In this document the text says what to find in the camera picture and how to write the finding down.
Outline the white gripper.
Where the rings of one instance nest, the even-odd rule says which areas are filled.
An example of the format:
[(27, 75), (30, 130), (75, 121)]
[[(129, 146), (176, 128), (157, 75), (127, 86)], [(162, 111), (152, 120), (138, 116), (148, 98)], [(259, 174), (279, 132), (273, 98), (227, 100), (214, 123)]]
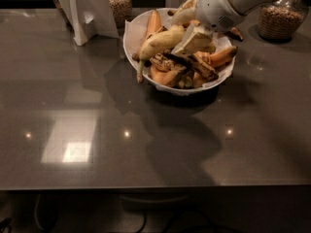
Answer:
[[(245, 15), (234, 7), (233, 0), (187, 0), (171, 17), (171, 23), (183, 25), (195, 17), (216, 32), (229, 31), (245, 19)], [(213, 52), (213, 32), (204, 25), (191, 23), (172, 53), (176, 56), (189, 56), (198, 51)]]

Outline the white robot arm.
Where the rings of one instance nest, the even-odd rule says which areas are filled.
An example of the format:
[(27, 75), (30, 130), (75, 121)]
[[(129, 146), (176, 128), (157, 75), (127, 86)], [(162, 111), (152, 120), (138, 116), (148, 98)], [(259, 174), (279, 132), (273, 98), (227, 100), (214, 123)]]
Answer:
[(210, 40), (214, 32), (228, 32), (257, 7), (275, 1), (278, 0), (193, 0), (190, 7), (180, 7), (171, 22), (182, 25), (193, 19), (198, 20), (199, 35), (203, 39), (196, 40), (196, 29), (192, 26), (172, 52), (177, 56), (189, 56), (202, 51), (207, 45), (206, 40)]

